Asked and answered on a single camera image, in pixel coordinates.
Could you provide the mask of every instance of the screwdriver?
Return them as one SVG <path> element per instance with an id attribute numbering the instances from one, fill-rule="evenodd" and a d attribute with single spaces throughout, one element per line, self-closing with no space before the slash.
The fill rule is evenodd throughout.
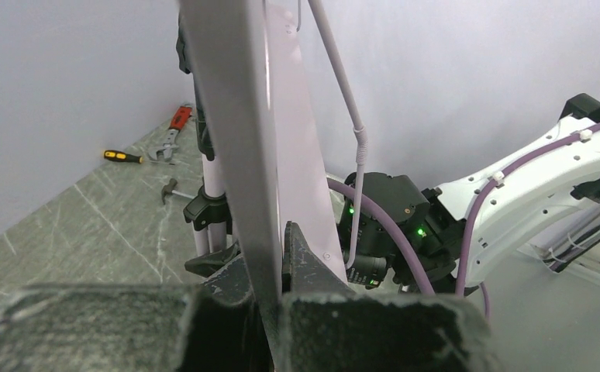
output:
<path id="1" fill-rule="evenodd" d="M 118 150 L 106 150 L 104 151 L 104 159 L 108 161 L 114 161 L 116 163 L 136 163 L 142 164 L 145 160 L 144 157 L 132 155 Z M 173 163 L 166 163 L 164 161 L 147 160 L 149 163 L 168 164 L 174 165 Z"/>

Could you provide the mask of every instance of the cable clip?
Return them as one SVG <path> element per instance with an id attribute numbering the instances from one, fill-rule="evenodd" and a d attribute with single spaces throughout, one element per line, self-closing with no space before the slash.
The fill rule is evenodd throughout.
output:
<path id="1" fill-rule="evenodd" d="M 503 172 L 501 172 L 500 170 L 497 172 L 494 172 L 494 174 L 491 176 L 491 179 L 496 181 L 497 188 L 500 188 L 501 186 L 503 186 L 503 180 L 505 179 L 505 174 L 503 174 Z"/>
<path id="2" fill-rule="evenodd" d="M 588 142 L 592 138 L 592 134 L 594 134 L 590 129 L 583 129 L 578 133 L 578 136 L 581 138 L 581 142 Z"/>

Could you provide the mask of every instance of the screwdriver handle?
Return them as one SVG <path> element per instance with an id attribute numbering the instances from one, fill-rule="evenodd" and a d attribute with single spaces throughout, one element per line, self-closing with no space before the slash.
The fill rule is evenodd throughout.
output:
<path id="1" fill-rule="evenodd" d="M 124 153 L 118 150 L 106 150 L 104 151 L 104 159 L 108 161 L 115 161 L 116 163 L 138 163 L 143 162 L 143 157 L 137 157 L 130 153 Z"/>
<path id="2" fill-rule="evenodd" d="M 169 129 L 181 130 L 184 127 L 184 124 L 188 121 L 188 118 L 191 117 L 191 108 L 188 106 L 181 106 L 177 110 L 177 112 L 172 117 L 170 121 Z"/>

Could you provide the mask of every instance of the hammer head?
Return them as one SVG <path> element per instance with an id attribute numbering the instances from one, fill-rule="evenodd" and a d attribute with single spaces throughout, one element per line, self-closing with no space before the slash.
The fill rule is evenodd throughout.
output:
<path id="1" fill-rule="evenodd" d="M 168 195 L 172 195 L 172 190 L 177 187 L 177 180 L 171 178 L 170 181 L 163 186 L 163 189 L 160 191 L 160 200 L 165 204 L 165 197 Z"/>

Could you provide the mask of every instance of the adjustable wrench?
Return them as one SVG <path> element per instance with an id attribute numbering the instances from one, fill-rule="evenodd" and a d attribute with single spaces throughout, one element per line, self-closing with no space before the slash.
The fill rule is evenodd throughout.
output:
<path id="1" fill-rule="evenodd" d="M 177 113 L 174 114 L 174 117 L 170 121 L 170 127 L 167 129 L 163 143 L 159 146 L 151 147 L 150 150 L 147 151 L 147 156 L 149 156 L 151 160 L 158 160 L 159 153 L 163 155 L 164 161 L 172 160 L 172 152 L 179 148 L 179 145 L 174 141 L 190 116 L 191 108 L 189 106 L 181 106 L 177 110 Z"/>

